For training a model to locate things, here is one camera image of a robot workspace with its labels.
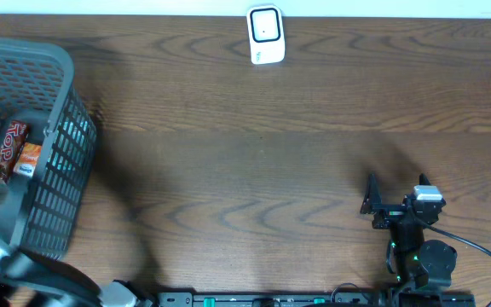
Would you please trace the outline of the small orange snack box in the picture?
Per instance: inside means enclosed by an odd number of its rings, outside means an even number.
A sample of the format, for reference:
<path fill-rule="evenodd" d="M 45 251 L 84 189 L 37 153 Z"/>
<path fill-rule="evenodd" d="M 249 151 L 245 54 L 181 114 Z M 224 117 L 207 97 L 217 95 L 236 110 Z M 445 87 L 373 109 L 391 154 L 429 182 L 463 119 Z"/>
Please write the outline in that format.
<path fill-rule="evenodd" d="M 41 151 L 41 145 L 26 142 L 14 165 L 14 173 L 21 176 L 32 177 Z"/>

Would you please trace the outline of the red Top chocolate bar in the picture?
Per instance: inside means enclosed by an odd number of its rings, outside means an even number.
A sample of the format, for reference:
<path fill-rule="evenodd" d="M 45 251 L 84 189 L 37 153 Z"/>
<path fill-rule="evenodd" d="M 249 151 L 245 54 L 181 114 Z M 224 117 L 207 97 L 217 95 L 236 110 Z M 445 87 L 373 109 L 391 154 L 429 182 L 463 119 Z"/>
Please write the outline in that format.
<path fill-rule="evenodd" d="M 0 181 L 6 184 L 29 134 L 29 124 L 13 120 L 5 131 L 0 147 Z"/>

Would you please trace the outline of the teal white snack packet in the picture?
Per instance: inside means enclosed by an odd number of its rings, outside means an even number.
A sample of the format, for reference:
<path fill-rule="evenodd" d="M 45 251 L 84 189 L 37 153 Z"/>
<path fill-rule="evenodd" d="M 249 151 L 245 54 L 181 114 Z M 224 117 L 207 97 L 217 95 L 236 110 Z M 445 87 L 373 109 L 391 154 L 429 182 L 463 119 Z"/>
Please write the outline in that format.
<path fill-rule="evenodd" d="M 59 127 L 61 130 L 57 131 L 56 151 L 51 150 L 49 163 L 60 171 L 75 171 L 83 167 L 86 160 L 89 124 L 86 121 L 78 124 L 65 121 Z"/>

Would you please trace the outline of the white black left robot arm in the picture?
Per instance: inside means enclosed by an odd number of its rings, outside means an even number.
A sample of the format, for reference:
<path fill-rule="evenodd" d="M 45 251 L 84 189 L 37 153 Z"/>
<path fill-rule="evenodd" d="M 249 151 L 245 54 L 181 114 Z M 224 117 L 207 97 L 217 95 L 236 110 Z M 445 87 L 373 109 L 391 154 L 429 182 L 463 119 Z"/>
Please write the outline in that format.
<path fill-rule="evenodd" d="M 156 306 L 158 299 L 129 282 L 99 287 L 69 264 L 9 246 L 0 238 L 0 306 L 19 288 L 35 292 L 30 306 Z"/>

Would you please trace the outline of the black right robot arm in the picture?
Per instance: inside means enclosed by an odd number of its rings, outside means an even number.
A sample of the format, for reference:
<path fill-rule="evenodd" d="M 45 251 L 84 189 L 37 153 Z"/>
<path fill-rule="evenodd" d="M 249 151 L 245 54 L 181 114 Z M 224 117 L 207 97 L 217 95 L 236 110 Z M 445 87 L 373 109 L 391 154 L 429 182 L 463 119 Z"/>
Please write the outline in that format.
<path fill-rule="evenodd" d="M 424 230 L 438 221 L 445 205 L 442 193 L 424 174 L 400 204 L 385 204 L 375 176 L 367 177 L 360 213 L 373 216 L 374 229 L 390 231 L 386 265 L 397 277 L 397 284 L 386 291 L 386 305 L 442 305 L 442 290 L 451 286 L 457 252 L 441 240 L 426 240 Z"/>

